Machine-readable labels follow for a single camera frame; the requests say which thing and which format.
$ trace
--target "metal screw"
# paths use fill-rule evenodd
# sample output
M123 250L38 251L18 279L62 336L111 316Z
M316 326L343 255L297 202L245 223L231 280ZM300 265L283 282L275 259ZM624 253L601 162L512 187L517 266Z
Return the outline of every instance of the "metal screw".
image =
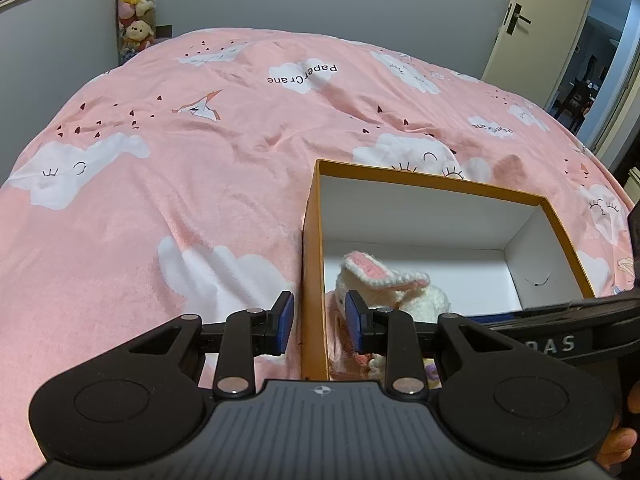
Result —
M242 377L225 377L218 381L218 389L228 394L239 394L249 387L249 381Z
M417 394L424 389L424 383L415 377L402 377L392 384L396 392L401 394Z

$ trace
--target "gray ribbed plate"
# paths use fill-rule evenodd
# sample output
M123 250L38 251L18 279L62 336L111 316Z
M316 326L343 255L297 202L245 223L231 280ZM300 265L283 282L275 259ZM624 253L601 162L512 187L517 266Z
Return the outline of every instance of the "gray ribbed plate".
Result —
M128 470L50 463L34 480L599 480L585 462L555 472L506 470L459 449L428 408L373 382L269 381L256 397L220 404L186 446Z

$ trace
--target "black device label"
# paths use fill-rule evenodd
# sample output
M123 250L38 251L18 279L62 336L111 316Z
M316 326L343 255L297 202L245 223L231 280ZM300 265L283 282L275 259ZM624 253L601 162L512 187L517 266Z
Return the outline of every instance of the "black device label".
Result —
M562 358L590 352L593 346L593 333L591 330L581 330L573 334L558 334L523 341L523 343L544 354Z

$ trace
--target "stuffed animal storage column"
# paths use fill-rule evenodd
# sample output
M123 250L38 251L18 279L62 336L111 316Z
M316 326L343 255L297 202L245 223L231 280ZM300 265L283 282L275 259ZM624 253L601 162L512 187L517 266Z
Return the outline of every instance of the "stuffed animal storage column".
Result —
M118 0L118 57L122 65L154 44L155 0Z

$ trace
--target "pink bedspread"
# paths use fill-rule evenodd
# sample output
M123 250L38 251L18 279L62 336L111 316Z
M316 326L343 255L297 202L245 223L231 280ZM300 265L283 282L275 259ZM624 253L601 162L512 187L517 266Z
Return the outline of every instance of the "pink bedspread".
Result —
M631 202L527 100L370 44L192 32L87 83L0 189L4 480L42 462L27 410L53 375L181 313L297 290L317 158L546 195L596 293L631 286ZM259 358L258 380L298 377L297 350Z

